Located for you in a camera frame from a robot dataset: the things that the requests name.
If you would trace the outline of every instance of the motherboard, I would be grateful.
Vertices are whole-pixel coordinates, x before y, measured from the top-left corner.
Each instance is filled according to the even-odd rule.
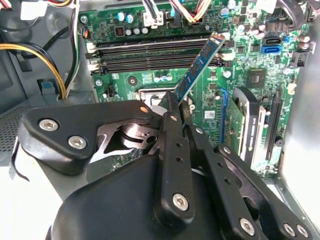
[[[190,12],[197,4],[183,2]],[[212,146],[226,143],[261,177],[276,174],[299,70],[315,48],[309,25],[291,30],[282,8],[268,13],[248,0],[212,0],[197,22],[188,22],[169,2],[156,5],[156,23],[142,4],[79,13],[98,100],[158,105],[211,33],[222,33],[223,47],[184,100]],[[301,8],[310,18],[310,7]],[[116,169],[133,155],[110,158]]]

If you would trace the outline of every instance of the blue ram stick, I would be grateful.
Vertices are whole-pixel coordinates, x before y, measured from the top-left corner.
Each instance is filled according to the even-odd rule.
[[[177,96],[179,105],[182,103],[184,97],[189,93],[191,88],[196,84],[197,80],[214,58],[218,50],[225,42],[225,37],[222,34],[213,32],[195,60],[186,71],[183,78],[176,85],[174,93]]]

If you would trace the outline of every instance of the blue sata port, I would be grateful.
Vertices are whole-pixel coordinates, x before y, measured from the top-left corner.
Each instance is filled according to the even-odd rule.
[[[282,46],[262,46],[261,52],[263,54],[279,54],[282,51]]]

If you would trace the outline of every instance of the green motherboard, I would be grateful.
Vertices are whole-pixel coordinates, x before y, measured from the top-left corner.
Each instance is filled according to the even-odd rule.
[[[227,41],[186,98],[193,123],[207,133],[213,146],[224,142],[240,153],[245,116],[232,98],[234,88],[248,88],[265,109],[271,109],[274,95],[281,89],[282,106],[274,128],[277,138],[284,139],[299,69],[305,63],[299,58],[297,44],[300,36],[308,34],[309,25],[290,31],[288,16],[281,9],[269,14],[247,0],[236,0],[230,9],[228,2],[212,0],[203,18],[193,24],[183,17],[177,23],[174,16],[178,13],[173,14],[172,6],[159,3],[163,22],[156,27],[145,27],[142,5],[80,12],[98,100],[159,103],[163,93],[173,90],[182,79],[206,37],[215,31],[224,33]],[[197,1],[183,5],[192,12]],[[273,41],[272,52],[268,52],[266,40]],[[172,44],[162,47],[164,41]],[[257,140],[257,152],[264,148],[267,132],[266,124]],[[272,156],[266,159],[256,155],[251,168],[261,177],[272,176],[277,173],[281,155],[282,146],[274,145]],[[115,169],[130,161],[132,155],[111,158]]]

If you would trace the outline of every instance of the ventilation grille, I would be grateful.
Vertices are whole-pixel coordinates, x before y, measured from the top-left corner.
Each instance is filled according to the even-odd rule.
[[[46,106],[20,106],[8,114],[0,117],[0,152],[12,152],[17,131],[20,125],[20,120],[25,112],[32,109],[50,107],[55,105]]]

